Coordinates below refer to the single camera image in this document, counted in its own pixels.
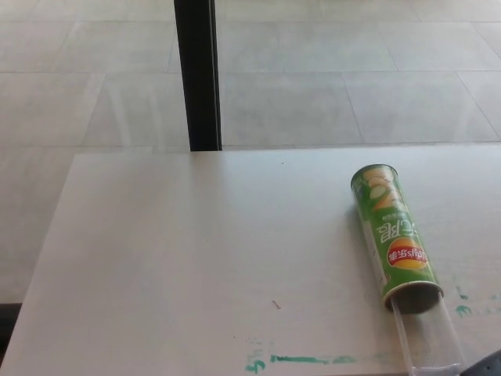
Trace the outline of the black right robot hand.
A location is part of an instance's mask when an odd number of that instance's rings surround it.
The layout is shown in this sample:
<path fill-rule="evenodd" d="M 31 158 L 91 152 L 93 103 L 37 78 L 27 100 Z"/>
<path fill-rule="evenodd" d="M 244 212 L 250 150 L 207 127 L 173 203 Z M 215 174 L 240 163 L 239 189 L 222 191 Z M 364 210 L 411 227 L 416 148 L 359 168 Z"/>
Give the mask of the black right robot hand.
<path fill-rule="evenodd" d="M 460 376 L 501 376 L 501 350 L 472 364 Z"/>

